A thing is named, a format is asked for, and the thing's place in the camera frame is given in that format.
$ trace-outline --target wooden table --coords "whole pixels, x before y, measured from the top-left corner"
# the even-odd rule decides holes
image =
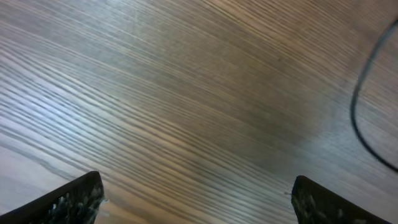
[[[393,0],[0,0],[0,213],[90,171],[97,223],[296,223],[306,175],[398,222],[354,84]],[[398,34],[361,96],[398,164]]]

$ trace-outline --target wood grain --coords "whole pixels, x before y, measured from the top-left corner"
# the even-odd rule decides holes
[[[306,175],[398,221],[348,120],[387,1],[0,0],[0,213],[98,170],[97,223],[296,223]],[[359,106],[398,164],[398,34]]]

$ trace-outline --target black cable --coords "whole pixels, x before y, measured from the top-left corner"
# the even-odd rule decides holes
[[[386,43],[386,41],[389,39],[391,34],[394,32],[396,27],[398,26],[398,19],[396,19],[380,36],[379,40],[375,44],[375,46],[372,49],[372,52],[366,61],[366,64],[364,68],[362,69],[361,74],[358,77],[358,82],[356,83],[353,97],[351,99],[351,105],[349,106],[349,116],[351,119],[351,124],[353,125],[354,132],[356,136],[358,137],[359,141],[361,144],[365,147],[365,149],[373,156],[375,157],[378,161],[380,161],[383,165],[388,167],[390,170],[393,170],[394,172],[398,173],[398,167],[392,165],[390,162],[386,161],[383,159],[370,145],[369,143],[365,140],[364,136],[362,135],[361,131],[359,130],[358,127],[358,122],[356,120],[356,105],[358,103],[358,97],[359,97],[359,92],[362,89],[362,85],[365,82],[366,78],[369,75],[369,72],[372,68],[372,65],[379,54],[380,50]]]

